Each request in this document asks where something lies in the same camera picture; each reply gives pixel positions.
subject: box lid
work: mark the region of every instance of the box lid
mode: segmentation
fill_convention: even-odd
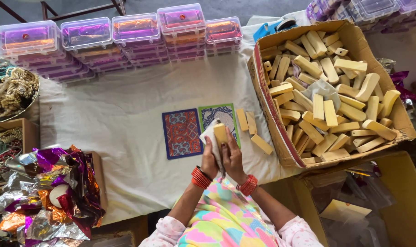
[[[67,51],[113,43],[107,17],[64,22],[60,27],[63,47]]]
[[[400,8],[394,0],[352,0],[351,3],[364,21],[392,14]]]
[[[209,20],[206,21],[206,24],[207,44],[241,40],[243,38],[240,20],[236,16]]]
[[[416,0],[397,0],[400,5],[400,14],[406,14],[416,10]]]
[[[112,35],[115,43],[154,40],[161,38],[157,14],[134,14],[112,18]]]
[[[53,21],[0,26],[0,57],[55,51],[59,28]]]
[[[160,8],[157,10],[164,35],[205,29],[205,17],[198,3]]]

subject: paisley pattern card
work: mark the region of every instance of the paisley pattern card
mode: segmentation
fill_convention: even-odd
[[[199,139],[197,109],[162,113],[162,121],[169,160],[204,152],[202,141]]]
[[[208,125],[216,118],[227,126],[233,136],[235,137],[238,147],[241,148],[240,138],[238,137],[237,132],[237,121],[234,114],[234,105],[224,104],[224,105],[211,105],[211,106],[201,106],[199,107],[199,116],[202,132],[208,127]]]

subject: woman's right hand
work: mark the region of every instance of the woman's right hand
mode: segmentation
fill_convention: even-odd
[[[222,143],[223,166],[227,174],[239,185],[246,183],[248,175],[243,171],[243,161],[241,151],[231,131],[226,127],[228,143]]]

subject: woman's left hand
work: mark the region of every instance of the woman's left hand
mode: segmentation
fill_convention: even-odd
[[[201,170],[205,172],[208,177],[214,179],[218,173],[218,165],[215,161],[214,154],[212,154],[212,142],[211,139],[205,136],[206,145],[204,154],[202,155],[202,166]]]

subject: red bangle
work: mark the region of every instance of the red bangle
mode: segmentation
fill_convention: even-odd
[[[255,188],[257,187],[258,180],[255,176],[249,175],[246,183],[242,186],[237,185],[237,189],[243,193],[244,196],[249,196],[254,192]]]
[[[211,184],[212,180],[210,180],[205,173],[203,173],[202,170],[200,170],[199,167],[195,167],[193,172],[191,173],[193,178],[191,179],[191,182],[203,189],[207,189],[208,186]]]

